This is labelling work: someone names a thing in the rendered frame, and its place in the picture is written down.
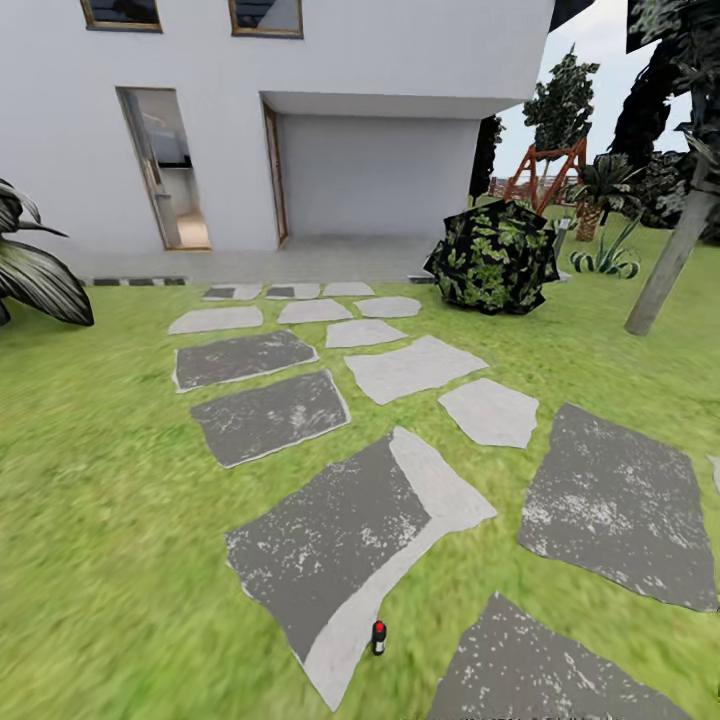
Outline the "insectifuge atomizer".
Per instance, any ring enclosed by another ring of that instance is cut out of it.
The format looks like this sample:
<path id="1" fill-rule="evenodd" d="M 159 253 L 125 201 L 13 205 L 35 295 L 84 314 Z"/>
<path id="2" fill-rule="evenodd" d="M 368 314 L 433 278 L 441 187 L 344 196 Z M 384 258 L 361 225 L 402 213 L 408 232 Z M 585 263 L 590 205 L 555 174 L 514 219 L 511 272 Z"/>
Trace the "insectifuge atomizer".
<path id="1" fill-rule="evenodd" d="M 385 652 L 385 641 L 388 637 L 388 629 L 382 625 L 378 626 L 378 624 L 373 625 L 372 629 L 372 642 L 370 643 L 371 651 L 376 656 L 381 656 Z"/>

